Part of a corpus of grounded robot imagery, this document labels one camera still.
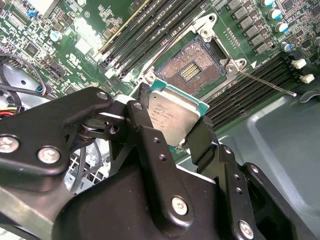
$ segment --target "capacitor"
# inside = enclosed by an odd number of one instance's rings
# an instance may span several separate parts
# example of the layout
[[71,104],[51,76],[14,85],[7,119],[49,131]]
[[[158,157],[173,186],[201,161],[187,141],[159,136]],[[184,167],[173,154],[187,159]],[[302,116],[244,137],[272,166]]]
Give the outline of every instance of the capacitor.
[[62,33],[59,32],[59,31],[52,31],[50,33],[50,39],[53,41],[53,42],[58,42],[62,39]]
[[261,0],[261,6],[271,7],[275,0]]
[[292,49],[292,45],[291,44],[289,44],[289,43],[287,43],[287,42],[283,42],[283,43],[281,43],[281,49],[284,51],[284,52],[286,52],[286,53],[288,53],[288,52],[290,52],[291,51],[291,49]]
[[274,30],[278,33],[285,33],[288,30],[289,26],[287,23],[285,22],[278,22],[275,27]]
[[268,19],[279,19],[281,18],[281,11],[279,9],[271,9],[268,12]]
[[318,36],[318,37],[314,40],[313,44],[314,44],[316,47],[320,47],[320,36]]
[[87,0],[77,0],[76,1],[81,7],[87,4]]

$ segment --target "white connector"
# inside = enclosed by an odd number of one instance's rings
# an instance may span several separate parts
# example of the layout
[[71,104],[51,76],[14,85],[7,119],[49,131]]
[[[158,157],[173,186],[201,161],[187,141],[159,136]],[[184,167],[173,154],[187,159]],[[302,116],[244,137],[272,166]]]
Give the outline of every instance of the white connector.
[[308,74],[305,76],[300,76],[300,79],[302,82],[304,82],[305,84],[309,84],[311,83],[313,80],[315,80],[315,76],[313,74]]
[[296,61],[292,61],[292,65],[293,65],[296,69],[302,69],[304,66],[307,65],[307,62],[306,62],[306,60],[304,60],[304,59],[302,58],[302,59],[299,59],[299,60],[296,60]]

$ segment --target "yellow wire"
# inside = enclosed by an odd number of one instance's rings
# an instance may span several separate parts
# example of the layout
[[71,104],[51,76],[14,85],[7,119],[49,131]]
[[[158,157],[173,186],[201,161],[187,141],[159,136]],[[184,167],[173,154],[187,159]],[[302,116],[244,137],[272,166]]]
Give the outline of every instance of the yellow wire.
[[17,110],[16,107],[5,107],[5,108],[0,108],[0,111],[10,111],[10,110]]

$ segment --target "integrated circuit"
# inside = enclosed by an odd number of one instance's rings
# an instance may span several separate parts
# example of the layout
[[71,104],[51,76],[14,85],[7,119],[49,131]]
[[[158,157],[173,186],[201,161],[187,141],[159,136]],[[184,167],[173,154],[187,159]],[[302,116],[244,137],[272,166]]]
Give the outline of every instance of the integrated circuit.
[[29,42],[29,44],[25,47],[24,50],[31,57],[34,57],[39,52],[39,49],[32,42]]
[[284,9],[288,10],[289,8],[293,7],[294,2],[292,0],[288,0],[284,2],[282,5]]
[[155,73],[176,88],[195,95],[226,71],[200,37],[187,43],[178,53],[165,62]]

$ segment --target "black cable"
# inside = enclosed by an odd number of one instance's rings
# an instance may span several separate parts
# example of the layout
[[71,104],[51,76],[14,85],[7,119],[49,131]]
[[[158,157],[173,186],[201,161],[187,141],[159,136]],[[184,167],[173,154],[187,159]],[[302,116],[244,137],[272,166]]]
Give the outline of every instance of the black cable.
[[83,173],[83,175],[82,175],[83,177],[87,176],[88,174],[92,174],[94,172],[97,172],[102,166],[102,155],[101,155],[99,146],[97,144],[97,141],[95,141],[93,144],[94,144],[95,150],[96,150],[97,155],[98,155],[98,163],[95,166],[93,166],[90,169],[88,169],[87,171],[85,171]]
[[37,96],[40,98],[45,98],[48,100],[55,100],[55,98],[53,96],[49,96],[49,95],[42,96],[40,93],[38,93],[36,91],[25,89],[25,88],[0,84],[0,89],[7,90],[7,91],[14,91],[14,92],[22,93],[22,94],[29,94],[29,95]]
[[[5,76],[5,73],[4,73],[4,64],[3,63],[0,63],[0,81],[3,82],[3,85],[10,86],[10,84]],[[15,113],[18,114],[20,111],[19,107],[22,106],[21,99],[20,99],[19,95],[16,93],[16,91],[14,91],[14,90],[8,89],[8,93],[12,97],[14,105],[17,107]]]
[[47,90],[46,84],[45,84],[44,80],[41,78],[41,76],[39,75],[39,73],[36,70],[36,68],[34,66],[32,66],[32,64],[30,64],[23,57],[20,57],[18,55],[14,55],[14,54],[3,53],[3,52],[0,52],[0,57],[9,57],[9,58],[18,59],[18,60],[23,61],[25,65],[27,65],[29,68],[31,68],[34,71],[36,77],[38,78],[39,82],[41,83],[41,86],[42,86],[43,90],[44,91]]
[[86,150],[87,150],[86,147],[83,147],[80,149],[80,160],[79,160],[78,172],[76,173],[75,180],[73,182],[72,187],[70,188],[70,192],[72,194],[76,194],[79,188],[79,185],[81,183],[81,179],[82,179],[83,172],[85,169],[85,164],[86,164]]

